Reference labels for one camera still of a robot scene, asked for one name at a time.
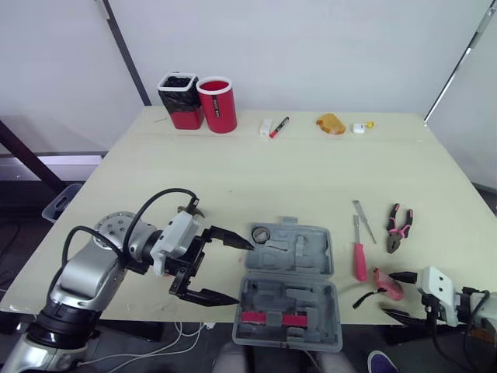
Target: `screwdriver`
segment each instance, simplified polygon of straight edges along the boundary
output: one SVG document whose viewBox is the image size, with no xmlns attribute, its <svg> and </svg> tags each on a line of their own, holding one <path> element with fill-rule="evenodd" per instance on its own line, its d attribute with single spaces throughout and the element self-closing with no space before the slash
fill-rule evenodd
<svg viewBox="0 0 497 373">
<path fill-rule="evenodd" d="M 356 229 L 356 241 L 354 242 L 354 268 L 357 280 L 364 282 L 367 280 L 366 256 L 364 255 L 363 244 L 359 238 L 359 216 L 354 215 L 354 225 Z"/>
</svg>

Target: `person's leg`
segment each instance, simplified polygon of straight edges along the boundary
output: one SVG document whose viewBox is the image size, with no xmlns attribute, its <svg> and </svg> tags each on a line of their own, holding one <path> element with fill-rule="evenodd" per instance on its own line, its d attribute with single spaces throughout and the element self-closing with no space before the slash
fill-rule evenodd
<svg viewBox="0 0 497 373">
<path fill-rule="evenodd" d="M 356 369 L 342 352 L 339 354 L 321 352 L 318 356 L 318 364 L 323 373 L 356 373 Z"/>
<path fill-rule="evenodd" d="M 243 346 L 228 343 L 216 357 L 212 373 L 248 373 L 249 365 Z"/>
<path fill-rule="evenodd" d="M 398 373 L 397 367 L 390 358 L 381 351 L 371 351 L 367 358 L 367 369 L 370 373 Z"/>
</svg>

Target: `white eraser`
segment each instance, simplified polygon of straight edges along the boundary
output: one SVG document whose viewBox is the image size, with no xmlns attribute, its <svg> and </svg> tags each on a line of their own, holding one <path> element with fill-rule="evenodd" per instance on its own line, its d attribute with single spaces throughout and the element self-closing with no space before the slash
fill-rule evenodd
<svg viewBox="0 0 497 373">
<path fill-rule="evenodd" d="M 366 126 L 364 125 L 364 123 L 354 123 L 354 125 L 352 126 L 352 132 L 354 134 L 363 134 L 364 132 L 366 132 Z"/>
<path fill-rule="evenodd" d="M 269 138 L 269 131 L 271 131 L 272 124 L 273 124 L 272 119 L 265 119 L 262 121 L 261 129 L 259 130 L 261 138 Z"/>
</svg>

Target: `white cable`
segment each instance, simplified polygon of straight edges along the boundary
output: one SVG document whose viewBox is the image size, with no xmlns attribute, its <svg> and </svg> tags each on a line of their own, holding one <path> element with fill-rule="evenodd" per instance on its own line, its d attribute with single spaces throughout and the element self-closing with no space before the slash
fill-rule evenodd
<svg viewBox="0 0 497 373">
<path fill-rule="evenodd" d="M 193 342 L 193 344 L 190 347 L 188 347 L 186 350 L 183 350 L 183 351 L 174 351 L 174 352 L 165 352 L 163 354 L 147 354 L 147 355 L 144 355 L 144 356 L 136 357 L 134 359 L 131 359 L 129 361 L 126 361 L 126 362 L 122 363 L 121 365 L 116 366 L 114 369 L 108 371 L 107 373 L 114 373 L 115 371 L 121 369 L 122 367 L 128 365 L 129 363 L 132 363 L 133 361 L 136 361 L 136 360 L 145 359 L 146 357 L 156 357 L 156 356 L 166 356 L 166 355 L 174 355 L 174 354 L 183 354 L 185 352 L 188 352 L 188 351 L 192 350 L 196 346 L 196 343 L 199 341 L 200 331 L 202 330 L 202 328 L 203 328 L 203 324 L 201 323 L 200 326 L 199 326 L 199 329 L 197 330 L 197 333 L 196 333 L 195 342 Z"/>
<path fill-rule="evenodd" d="M 152 355 L 152 354 L 156 354 L 158 352 L 166 350 L 166 349 L 174 346 L 175 344 L 177 344 L 178 341 L 179 341 L 179 339 L 182 336 L 182 329 L 183 329 L 183 325 L 182 325 L 182 323 L 179 323 L 178 336 L 176 337 L 176 339 L 174 340 L 174 342 L 168 344 L 167 346 L 161 347 L 158 350 L 154 350 L 154 351 L 148 352 L 146 354 L 115 354 L 115 355 L 109 355 L 109 356 L 101 357 L 99 359 L 95 359 L 95 360 L 91 360 L 91 361 L 84 361 L 82 363 L 78 363 L 78 366 L 80 367 L 80 366 L 83 366 L 83 365 L 95 364 L 95 363 L 98 363 L 100 361 L 104 361 L 104 360 L 111 359 L 111 358 L 114 358 L 114 357 L 146 357 L 146 356 L 149 356 L 149 355 Z"/>
<path fill-rule="evenodd" d="M 195 336 L 198 333 L 200 333 L 200 331 L 205 327 L 205 324 L 203 322 L 201 322 L 200 323 L 200 329 L 198 329 L 196 332 L 190 333 L 190 334 L 186 334 L 186 333 L 180 332 L 179 329 L 178 329 L 178 325 L 176 325 L 176 321 L 174 322 L 174 327 L 176 328 L 176 332 L 180 333 L 182 336 Z"/>
<path fill-rule="evenodd" d="M 312 357 L 311 353 L 309 353 L 309 351 L 306 351 L 306 350 L 302 350 L 302 351 L 305 352 L 307 356 L 309 356 L 309 358 L 312 361 L 312 364 L 314 364 L 316 369 L 318 369 L 321 373 L 324 373 L 323 370 L 319 367 L 318 362 Z"/>
</svg>

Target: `metal pole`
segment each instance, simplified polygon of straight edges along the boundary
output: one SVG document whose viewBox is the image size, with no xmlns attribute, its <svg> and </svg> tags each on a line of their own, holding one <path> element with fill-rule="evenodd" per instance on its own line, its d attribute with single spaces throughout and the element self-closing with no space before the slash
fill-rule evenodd
<svg viewBox="0 0 497 373">
<path fill-rule="evenodd" d="M 41 181 L 46 183 L 56 194 L 65 189 L 67 184 L 59 179 L 14 133 L 0 120 L 0 143 L 19 161 L 33 171 Z"/>
</svg>

